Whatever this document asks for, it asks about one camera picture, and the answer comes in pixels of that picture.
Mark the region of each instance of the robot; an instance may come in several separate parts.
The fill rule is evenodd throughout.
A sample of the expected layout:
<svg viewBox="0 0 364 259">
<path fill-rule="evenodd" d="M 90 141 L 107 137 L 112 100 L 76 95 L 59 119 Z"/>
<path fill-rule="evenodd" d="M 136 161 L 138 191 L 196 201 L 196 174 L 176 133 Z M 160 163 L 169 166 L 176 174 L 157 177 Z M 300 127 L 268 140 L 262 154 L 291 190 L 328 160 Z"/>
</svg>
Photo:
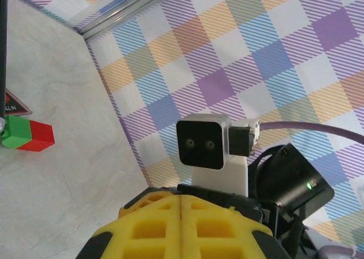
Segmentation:
<svg viewBox="0 0 364 259">
<path fill-rule="evenodd" d="M 179 156 L 192 167 L 192 184 L 149 187 L 76 259 L 296 258 L 310 246 L 302 221 L 334 191 L 292 144 L 248 165 L 262 128 L 258 119 L 235 125 L 226 115 L 178 121 Z"/>
</svg>

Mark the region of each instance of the black camera face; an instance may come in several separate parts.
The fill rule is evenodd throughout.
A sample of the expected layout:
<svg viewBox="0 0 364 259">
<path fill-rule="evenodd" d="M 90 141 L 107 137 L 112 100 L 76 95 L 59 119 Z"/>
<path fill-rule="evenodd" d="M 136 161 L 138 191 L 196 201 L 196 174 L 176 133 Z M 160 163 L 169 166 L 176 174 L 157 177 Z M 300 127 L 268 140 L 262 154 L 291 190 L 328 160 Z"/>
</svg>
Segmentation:
<svg viewBox="0 0 364 259">
<path fill-rule="evenodd" d="M 222 128 L 216 122 L 179 121 L 178 149 L 184 165 L 219 170 L 224 167 Z"/>
</svg>

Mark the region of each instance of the metal pole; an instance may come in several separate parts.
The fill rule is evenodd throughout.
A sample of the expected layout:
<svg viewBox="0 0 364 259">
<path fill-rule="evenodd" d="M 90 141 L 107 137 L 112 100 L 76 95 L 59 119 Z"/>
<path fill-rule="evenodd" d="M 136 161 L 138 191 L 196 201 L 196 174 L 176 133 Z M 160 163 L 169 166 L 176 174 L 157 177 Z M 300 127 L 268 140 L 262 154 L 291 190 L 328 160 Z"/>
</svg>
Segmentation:
<svg viewBox="0 0 364 259">
<path fill-rule="evenodd" d="M 0 0 L 0 132 L 5 127 L 7 0 Z"/>
<path fill-rule="evenodd" d="M 79 30 L 79 33 L 84 37 L 85 41 L 88 41 L 103 33 L 105 30 L 110 31 L 124 25 L 143 10 L 163 1 L 164 0 L 126 0 L 87 24 L 84 28 Z"/>
</svg>

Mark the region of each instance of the white plastic bracket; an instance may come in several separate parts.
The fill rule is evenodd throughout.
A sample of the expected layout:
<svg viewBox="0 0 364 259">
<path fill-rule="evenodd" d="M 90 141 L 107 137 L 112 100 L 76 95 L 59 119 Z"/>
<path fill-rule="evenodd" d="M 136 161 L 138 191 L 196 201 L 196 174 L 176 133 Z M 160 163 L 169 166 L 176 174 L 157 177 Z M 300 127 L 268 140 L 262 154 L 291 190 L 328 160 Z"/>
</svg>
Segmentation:
<svg viewBox="0 0 364 259">
<path fill-rule="evenodd" d="M 250 127 L 253 144 L 259 141 L 259 119 L 243 119 L 232 126 Z M 248 197 L 248 165 L 246 157 L 230 156 L 221 170 L 192 167 L 192 185 Z"/>
</svg>

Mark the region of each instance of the wire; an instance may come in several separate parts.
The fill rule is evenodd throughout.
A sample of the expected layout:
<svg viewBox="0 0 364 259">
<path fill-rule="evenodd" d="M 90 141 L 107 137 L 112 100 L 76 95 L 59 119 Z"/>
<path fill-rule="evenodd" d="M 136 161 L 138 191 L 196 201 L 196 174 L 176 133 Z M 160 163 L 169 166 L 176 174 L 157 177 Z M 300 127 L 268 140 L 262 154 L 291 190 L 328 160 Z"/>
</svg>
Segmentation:
<svg viewBox="0 0 364 259">
<path fill-rule="evenodd" d="M 252 197 L 258 199 L 258 193 L 257 193 L 257 182 L 259 178 L 259 174 L 261 174 L 262 169 L 264 167 L 259 166 L 261 160 L 267 156 L 276 154 L 283 145 L 277 145 L 276 147 L 271 147 L 265 150 L 258 158 L 256 158 L 249 166 L 248 166 L 248 172 L 250 175 L 248 176 L 248 186 L 249 186 L 249 193 Z"/>
<path fill-rule="evenodd" d="M 323 246 L 318 251 L 318 253 L 319 253 L 318 256 L 320 259 L 329 259 L 329 254 L 333 254 L 333 253 L 348 255 L 348 256 L 355 255 L 355 258 L 364 259 L 364 252 L 354 253 L 353 249 L 345 248 L 345 247 L 341 247 L 341 246 L 334 246 L 334 245 Z"/>
<path fill-rule="evenodd" d="M 339 127 L 326 126 L 324 124 L 306 123 L 306 122 L 268 122 L 261 123 L 260 130 L 276 130 L 282 128 L 294 128 L 299 130 L 314 130 L 335 134 L 347 139 L 356 141 L 357 143 L 364 145 L 364 136 L 353 131 L 342 129 Z"/>
<path fill-rule="evenodd" d="M 306 251 L 305 247 L 303 246 L 303 244 L 301 242 L 300 242 L 300 248 L 301 248 L 303 254 L 307 255 L 307 251 Z"/>
</svg>

